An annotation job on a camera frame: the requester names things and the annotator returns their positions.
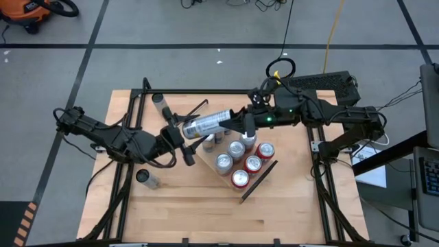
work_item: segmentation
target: wooden table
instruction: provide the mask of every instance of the wooden table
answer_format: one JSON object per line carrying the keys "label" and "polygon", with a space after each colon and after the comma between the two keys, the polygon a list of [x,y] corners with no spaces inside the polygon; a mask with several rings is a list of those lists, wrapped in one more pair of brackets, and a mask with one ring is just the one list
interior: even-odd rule
{"label": "wooden table", "polygon": [[[130,91],[112,92],[107,124],[123,116],[129,95]],[[318,95],[332,104],[336,102],[333,91],[318,91]],[[239,110],[250,103],[246,95],[169,94],[165,99],[171,110],[180,115],[187,114],[204,99],[209,100],[209,105],[199,112],[201,115],[227,108]],[[143,129],[158,134],[165,121],[155,109],[151,95],[147,95],[143,114]],[[324,127],[324,131],[329,141],[343,133],[340,124]],[[132,180],[123,241],[180,243],[182,238],[188,237],[191,243],[272,244],[274,238],[279,238],[282,244],[323,244],[316,184],[309,175],[311,155],[306,127],[298,124],[261,129],[257,134],[258,140],[274,144],[278,165],[243,204],[238,203],[241,193],[230,189],[207,165],[213,160],[202,154],[201,147],[195,157],[196,164],[191,167],[185,165],[180,150],[176,151],[178,163],[172,169],[136,165],[134,173],[146,168],[158,176],[163,185],[151,190]],[[350,163],[347,154],[341,154],[339,159]],[[159,160],[168,161],[169,155]],[[108,161],[105,154],[98,154],[94,172]],[[115,164],[110,166],[93,181],[78,237],[85,236],[108,208],[115,167]],[[351,168],[336,163],[332,170],[340,209],[359,234],[368,238]],[[328,212],[333,222],[331,210]],[[117,221],[113,220],[112,236],[115,236]],[[336,239],[333,223],[331,230]]]}

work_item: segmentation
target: gray concrete floor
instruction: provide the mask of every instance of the gray concrete floor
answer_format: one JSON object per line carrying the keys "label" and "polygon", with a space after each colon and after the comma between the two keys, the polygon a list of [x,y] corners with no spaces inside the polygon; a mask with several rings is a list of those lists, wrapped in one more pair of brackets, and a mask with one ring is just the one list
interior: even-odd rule
{"label": "gray concrete floor", "polygon": [[[87,44],[104,0],[74,1],[81,11],[78,18],[53,16],[34,36],[12,26],[5,34],[7,42]],[[253,2],[233,8],[225,0],[208,0],[184,10],[177,0],[109,0],[96,44],[281,44],[290,3],[278,12],[271,9],[262,13]],[[424,44],[438,45],[439,1],[404,0],[404,3]],[[338,4],[338,0],[295,0],[286,42],[325,44]],[[1,22],[0,30],[4,27],[5,23]],[[346,1],[333,43],[416,45],[396,0]],[[56,46],[26,49],[24,46],[0,47],[0,52],[0,113],[3,115],[0,200],[30,201],[55,137],[51,111],[66,105],[85,49]],[[250,48],[218,51],[216,47],[94,49],[80,81],[75,105],[103,121],[110,92],[139,88],[144,76],[156,89],[252,88],[260,85],[265,66],[279,52],[279,49]],[[296,75],[322,72],[323,49],[284,52],[296,61]],[[439,61],[439,51],[428,53],[433,61]],[[424,62],[416,49],[337,49],[330,51],[327,71],[348,70],[359,81],[362,97],[359,105],[380,106],[415,84],[419,66]],[[390,145],[425,128],[420,95],[383,112],[389,120],[385,131]],[[88,150],[84,138],[69,138]],[[75,239],[92,168],[91,159],[61,144],[28,244]],[[406,211],[377,206],[407,224]],[[363,204],[363,208],[371,239],[382,244],[399,244],[399,236],[407,231],[368,205]],[[439,237],[437,233],[423,232]],[[421,239],[417,246],[431,246],[431,242]]]}

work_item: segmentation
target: soda can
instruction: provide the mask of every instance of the soda can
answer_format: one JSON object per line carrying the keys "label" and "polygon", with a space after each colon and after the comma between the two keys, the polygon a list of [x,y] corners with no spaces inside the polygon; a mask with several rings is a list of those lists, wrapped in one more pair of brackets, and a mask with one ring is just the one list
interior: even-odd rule
{"label": "soda can", "polygon": [[223,110],[205,117],[199,117],[183,124],[183,135],[188,139],[203,137],[226,129],[220,126],[221,121],[230,119],[230,110]]}
{"label": "soda can", "polygon": [[221,176],[229,174],[232,170],[233,158],[228,154],[218,154],[215,160],[215,169]]}
{"label": "soda can", "polygon": [[256,176],[256,174],[261,170],[262,161],[258,156],[250,155],[244,161],[244,171],[246,171],[250,176]]}
{"label": "soda can", "polygon": [[254,154],[265,164],[274,156],[274,146],[271,143],[261,143]]}
{"label": "soda can", "polygon": [[136,180],[150,189],[157,189],[160,186],[160,179],[146,169],[140,169],[136,173]]}
{"label": "soda can", "polygon": [[215,137],[213,134],[210,134],[202,143],[203,150],[205,152],[212,152],[215,148]]}
{"label": "soda can", "polygon": [[232,156],[234,163],[242,159],[245,151],[246,148],[241,141],[232,141],[227,148],[227,153]]}
{"label": "soda can", "polygon": [[254,134],[253,137],[247,137],[247,132],[245,134],[239,135],[239,140],[244,143],[246,147],[246,153],[253,150],[254,144],[256,143],[257,136]]}
{"label": "soda can", "polygon": [[224,140],[224,131],[215,133],[215,143],[220,144]]}
{"label": "soda can", "polygon": [[250,177],[244,170],[236,170],[232,174],[232,184],[234,189],[241,191],[247,187]]}

